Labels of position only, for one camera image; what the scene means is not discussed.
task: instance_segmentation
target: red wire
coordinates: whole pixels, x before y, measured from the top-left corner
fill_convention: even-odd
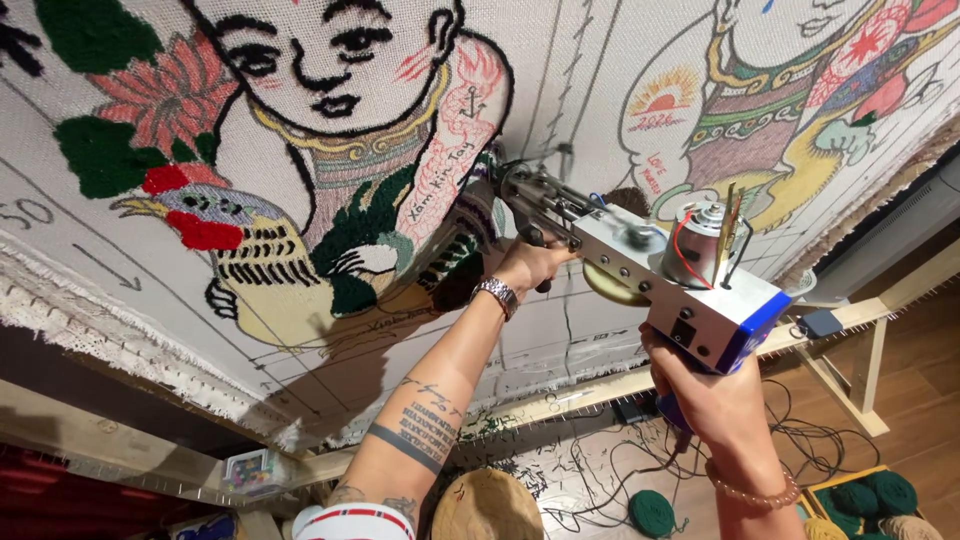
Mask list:
[[[673,232],[673,251],[677,252],[677,257],[680,258],[680,261],[684,264],[684,266],[686,267],[686,271],[689,272],[690,275],[692,275],[694,278],[700,281],[700,283],[702,283],[704,287],[706,287],[707,289],[712,289],[713,286],[710,285],[710,283],[707,280],[705,280],[700,274],[697,274],[696,272],[694,272],[693,268],[690,268],[690,263],[686,261],[686,257],[684,257],[684,254],[680,253],[680,246],[677,245],[677,236],[680,236],[680,231],[684,229],[684,225],[686,225],[686,222],[690,221],[691,215],[693,215],[692,211],[687,212],[684,220],[680,222],[680,225],[677,226],[677,230]]]

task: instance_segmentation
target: metal watch band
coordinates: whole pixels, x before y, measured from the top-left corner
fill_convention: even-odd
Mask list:
[[[500,307],[503,307],[503,314],[507,316],[506,320],[509,321],[510,318],[514,316],[517,307],[516,294],[506,283],[497,278],[486,278],[473,289],[470,300],[472,301],[473,297],[481,290],[491,293],[496,301],[500,303]]]

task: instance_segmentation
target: ear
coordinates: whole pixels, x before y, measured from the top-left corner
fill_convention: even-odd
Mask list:
[[[430,35],[430,44],[434,46],[434,56],[442,57],[453,48],[453,34],[460,25],[453,10],[442,8],[433,11],[427,33]]]
[[[716,0],[713,5],[714,28],[717,34],[723,34],[736,24],[737,4],[739,0]]]

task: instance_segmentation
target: eye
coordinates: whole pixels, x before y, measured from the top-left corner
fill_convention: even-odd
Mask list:
[[[373,60],[373,52],[368,51],[376,41],[386,43],[394,38],[394,34],[386,28],[354,28],[341,32],[330,40],[333,47],[343,47],[346,52],[340,53],[340,60],[347,63],[358,63]]]
[[[280,51],[270,45],[247,43],[230,49],[227,56],[240,71],[254,77],[264,77],[276,71],[276,59]]]

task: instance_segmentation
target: sun drawing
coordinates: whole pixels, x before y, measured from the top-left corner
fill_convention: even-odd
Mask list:
[[[631,116],[658,110],[689,107],[697,88],[695,72],[681,65],[660,74],[634,97],[628,108]]]

